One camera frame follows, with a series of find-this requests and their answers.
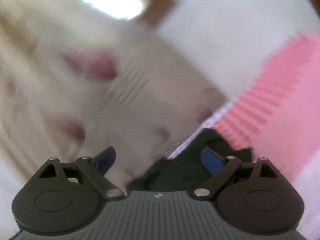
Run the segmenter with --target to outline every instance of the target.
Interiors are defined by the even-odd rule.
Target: gray ribbed panel
[[[185,192],[132,192],[106,205],[89,226],[64,236],[23,232],[15,240],[303,240],[297,232],[254,236],[228,225],[206,201]]]

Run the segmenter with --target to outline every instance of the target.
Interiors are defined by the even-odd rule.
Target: black fabric
[[[160,160],[128,190],[179,191],[193,189],[204,183],[211,174],[201,163],[201,150],[209,147],[222,157],[235,156],[243,162],[252,161],[250,149],[234,151],[216,131],[204,129],[175,159]]]

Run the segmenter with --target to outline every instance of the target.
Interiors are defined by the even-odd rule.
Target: dark green object
[[[235,156],[252,161],[250,149],[233,150],[225,139],[212,129],[204,129],[175,159],[160,160],[144,176],[133,181],[128,190],[180,191],[196,188],[211,177],[201,163],[201,150],[209,147],[222,157]]]

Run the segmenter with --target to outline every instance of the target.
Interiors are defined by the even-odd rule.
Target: beige cloth
[[[0,35],[1,156],[25,180],[50,156],[66,162],[113,146],[107,178],[123,187],[198,127],[197,109],[224,102],[165,41],[82,0],[0,0]],[[117,54],[113,81],[72,74],[64,56],[87,48]],[[59,115],[84,124],[83,143],[56,129]]]

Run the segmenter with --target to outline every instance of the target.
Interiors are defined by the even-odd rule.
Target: pink striped fabric
[[[292,182],[320,146],[320,36],[291,39],[213,128]]]

